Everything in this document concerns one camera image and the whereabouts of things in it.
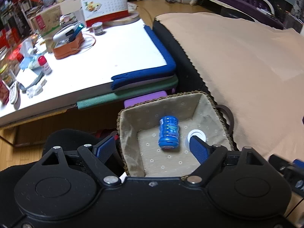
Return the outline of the white round cap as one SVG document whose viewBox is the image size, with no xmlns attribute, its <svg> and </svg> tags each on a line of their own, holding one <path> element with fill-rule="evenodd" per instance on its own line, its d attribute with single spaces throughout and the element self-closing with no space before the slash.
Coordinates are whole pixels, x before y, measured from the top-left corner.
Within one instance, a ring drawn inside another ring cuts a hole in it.
<svg viewBox="0 0 304 228">
<path fill-rule="evenodd" d="M 187 134 L 187 138 L 185 139 L 185 146 L 187 149 L 190 148 L 190 139 L 193 136 L 197 136 L 199 139 L 201 139 L 202 141 L 206 142 L 206 135 L 203 131 L 198 130 L 198 129 L 194 129 L 191 130 L 188 134 Z"/>
</svg>

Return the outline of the green mat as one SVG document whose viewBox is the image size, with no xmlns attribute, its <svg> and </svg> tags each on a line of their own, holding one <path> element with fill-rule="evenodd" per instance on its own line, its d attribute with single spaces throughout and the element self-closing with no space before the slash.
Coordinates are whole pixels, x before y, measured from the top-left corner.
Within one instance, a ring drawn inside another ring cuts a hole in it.
<svg viewBox="0 0 304 228">
<path fill-rule="evenodd" d="M 93 98 L 81 100 L 77 102 L 77 108 L 79 110 L 97 107 L 99 105 L 109 104 L 112 102 L 122 101 L 129 98 L 134 98 L 158 91 L 165 91 L 175 88 L 178 84 L 178 78 L 176 75 L 169 79 L 161 80 L 159 82 L 144 84 L 143 86 L 137 86 L 130 89 L 124 89 Z"/>
</svg>

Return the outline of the blue folded mat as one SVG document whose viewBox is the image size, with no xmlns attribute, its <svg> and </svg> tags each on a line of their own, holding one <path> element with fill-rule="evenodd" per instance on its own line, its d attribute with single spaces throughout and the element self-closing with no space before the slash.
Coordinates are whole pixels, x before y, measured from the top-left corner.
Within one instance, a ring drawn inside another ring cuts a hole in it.
<svg viewBox="0 0 304 228">
<path fill-rule="evenodd" d="M 124 59 L 121 64 L 122 70 L 111 77 L 112 90 L 174 75 L 176 69 L 174 58 L 149 26 L 144 25 L 143 30 L 148 46 L 144 46 L 144 49 L 134 57 Z"/>
</svg>

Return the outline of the desk calendar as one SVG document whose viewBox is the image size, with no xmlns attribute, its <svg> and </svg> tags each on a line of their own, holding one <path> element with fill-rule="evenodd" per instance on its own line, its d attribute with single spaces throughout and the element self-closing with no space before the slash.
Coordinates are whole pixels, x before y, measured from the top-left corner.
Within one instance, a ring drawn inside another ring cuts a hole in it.
<svg viewBox="0 0 304 228">
<path fill-rule="evenodd" d="M 127 0 L 81 0 L 81 8 L 87 27 L 129 15 Z"/>
</svg>

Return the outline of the blue plastic bottle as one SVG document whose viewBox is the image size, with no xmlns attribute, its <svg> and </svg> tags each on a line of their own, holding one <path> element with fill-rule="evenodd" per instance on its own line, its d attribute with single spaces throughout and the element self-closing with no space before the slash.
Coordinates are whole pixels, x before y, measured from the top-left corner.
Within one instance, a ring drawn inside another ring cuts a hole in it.
<svg viewBox="0 0 304 228">
<path fill-rule="evenodd" d="M 162 150 L 179 147 L 179 120 L 174 116 L 164 116 L 160 119 L 158 145 Z"/>
</svg>

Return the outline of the orange leather tray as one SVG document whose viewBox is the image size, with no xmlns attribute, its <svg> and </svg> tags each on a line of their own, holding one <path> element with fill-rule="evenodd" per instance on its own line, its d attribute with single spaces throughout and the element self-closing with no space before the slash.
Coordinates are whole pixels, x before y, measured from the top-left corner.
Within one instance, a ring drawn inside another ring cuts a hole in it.
<svg viewBox="0 0 304 228">
<path fill-rule="evenodd" d="M 68 43 L 63 43 L 61 45 L 56 45 L 53 48 L 53 53 L 54 56 L 57 60 L 66 58 L 71 55 L 75 55 L 80 52 L 80 47 L 82 43 L 84 42 L 84 38 L 82 35 L 82 32 L 80 32 L 77 36 L 76 39 L 72 42 Z"/>
</svg>

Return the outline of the crumpled white tissue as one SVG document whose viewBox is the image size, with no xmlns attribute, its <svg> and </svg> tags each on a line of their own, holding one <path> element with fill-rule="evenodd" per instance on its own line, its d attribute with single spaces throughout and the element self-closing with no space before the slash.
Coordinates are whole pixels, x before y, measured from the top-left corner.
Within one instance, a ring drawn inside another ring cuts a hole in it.
<svg viewBox="0 0 304 228">
<path fill-rule="evenodd" d="M 34 96 L 40 94 L 43 91 L 43 87 L 45 86 L 46 83 L 47 80 L 45 79 L 45 77 L 42 77 L 42 79 L 37 84 L 31 86 L 26 90 L 27 97 L 33 98 Z"/>
</svg>

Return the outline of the purple block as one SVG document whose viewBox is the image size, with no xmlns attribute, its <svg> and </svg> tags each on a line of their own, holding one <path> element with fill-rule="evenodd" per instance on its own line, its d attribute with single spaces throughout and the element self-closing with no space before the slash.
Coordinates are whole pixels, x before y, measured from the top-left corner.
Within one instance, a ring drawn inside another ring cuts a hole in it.
<svg viewBox="0 0 304 228">
<path fill-rule="evenodd" d="M 150 101 L 153 99 L 158 99 L 161 97 L 166 97 L 167 93 L 166 91 L 158 91 L 155 93 L 150 93 L 150 94 L 146 94 L 146 95 L 142 95 L 142 96 L 138 96 L 138 97 L 134 97 L 128 100 L 124 101 L 124 107 L 132 107 L 136 104 L 142 103 L 142 102 L 146 102 L 146 101 Z"/>
</svg>

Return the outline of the beige blanket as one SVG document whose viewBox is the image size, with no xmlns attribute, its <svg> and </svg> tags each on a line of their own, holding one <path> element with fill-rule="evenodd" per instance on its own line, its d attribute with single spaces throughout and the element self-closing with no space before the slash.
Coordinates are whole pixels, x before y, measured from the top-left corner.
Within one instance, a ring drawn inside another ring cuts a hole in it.
<svg viewBox="0 0 304 228">
<path fill-rule="evenodd" d="M 213 13 L 167 13 L 153 29 L 234 116 L 233 139 L 265 158 L 303 159 L 303 36 Z"/>
</svg>

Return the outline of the red capped white bottle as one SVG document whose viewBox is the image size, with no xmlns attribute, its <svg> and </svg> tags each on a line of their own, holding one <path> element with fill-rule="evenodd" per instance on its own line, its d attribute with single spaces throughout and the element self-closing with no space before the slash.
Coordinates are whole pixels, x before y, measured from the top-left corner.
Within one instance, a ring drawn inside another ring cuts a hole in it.
<svg viewBox="0 0 304 228">
<path fill-rule="evenodd" d="M 42 71 L 45 75 L 49 75 L 52 72 L 51 67 L 47 63 L 47 60 L 44 56 L 38 57 L 38 64 L 41 66 Z"/>
</svg>

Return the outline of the small grey jar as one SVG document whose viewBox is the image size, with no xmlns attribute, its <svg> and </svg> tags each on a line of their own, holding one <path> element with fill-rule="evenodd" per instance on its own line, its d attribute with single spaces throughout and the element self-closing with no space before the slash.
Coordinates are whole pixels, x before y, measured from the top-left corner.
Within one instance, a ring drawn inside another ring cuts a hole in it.
<svg viewBox="0 0 304 228">
<path fill-rule="evenodd" d="M 94 32 L 94 35 L 99 36 L 104 33 L 103 23 L 102 22 L 96 22 L 92 25 L 92 30 Z"/>
</svg>

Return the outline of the wicker basket with fabric liner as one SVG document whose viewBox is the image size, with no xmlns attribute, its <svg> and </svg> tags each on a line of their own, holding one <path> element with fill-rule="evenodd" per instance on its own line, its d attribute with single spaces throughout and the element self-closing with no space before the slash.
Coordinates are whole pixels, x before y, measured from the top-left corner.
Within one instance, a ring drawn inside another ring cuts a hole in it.
<svg viewBox="0 0 304 228">
<path fill-rule="evenodd" d="M 211 96 L 179 93 L 121 110 L 117 118 L 120 152 L 130 177 L 182 177 L 199 167 L 190 151 L 196 135 L 212 146 L 233 150 L 232 130 Z"/>
</svg>

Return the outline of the white remote control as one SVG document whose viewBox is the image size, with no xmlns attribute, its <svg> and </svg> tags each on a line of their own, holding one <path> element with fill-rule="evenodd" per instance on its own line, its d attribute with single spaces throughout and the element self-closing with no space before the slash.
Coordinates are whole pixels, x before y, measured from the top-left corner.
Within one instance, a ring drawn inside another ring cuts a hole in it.
<svg viewBox="0 0 304 228">
<path fill-rule="evenodd" d="M 19 82 L 15 81 L 9 89 L 9 102 L 14 105 L 17 103 L 18 99 L 19 99 Z"/>
</svg>

